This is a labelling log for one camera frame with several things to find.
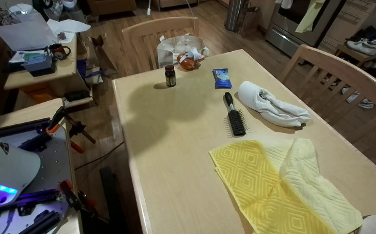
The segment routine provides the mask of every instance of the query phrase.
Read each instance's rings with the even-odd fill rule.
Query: blue package
[[[215,87],[216,88],[230,88],[232,83],[229,79],[228,69],[213,69]]]

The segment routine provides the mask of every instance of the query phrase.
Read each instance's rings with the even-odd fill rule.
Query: chair back
[[[306,73],[305,61],[312,65]],[[350,142],[376,130],[376,78],[358,66],[303,44],[280,81]]]
[[[124,48],[130,62],[130,74],[159,68],[158,44],[161,35],[173,38],[187,33],[199,35],[198,17],[158,18],[124,29]]]

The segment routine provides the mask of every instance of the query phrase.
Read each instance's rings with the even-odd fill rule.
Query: yellow towel
[[[314,22],[323,7],[325,0],[311,0],[307,8],[307,12],[299,25],[295,29],[295,33],[305,33],[314,30]]]
[[[216,170],[255,233],[350,233],[362,224],[319,174],[308,139],[237,142],[212,150]]]

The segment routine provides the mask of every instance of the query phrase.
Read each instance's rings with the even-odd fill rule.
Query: kitchen appliance
[[[0,139],[0,207],[14,202],[40,169],[37,153],[9,146]]]
[[[266,40],[290,57],[301,44],[318,47],[346,0],[325,0],[314,21],[312,31],[295,33],[311,0],[294,0],[290,9],[276,5]]]

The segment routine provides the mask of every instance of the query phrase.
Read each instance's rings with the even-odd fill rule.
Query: black brush
[[[234,135],[245,135],[245,127],[238,111],[236,111],[234,100],[229,92],[225,92],[224,99],[228,104],[229,113],[228,118],[230,122],[232,133]]]

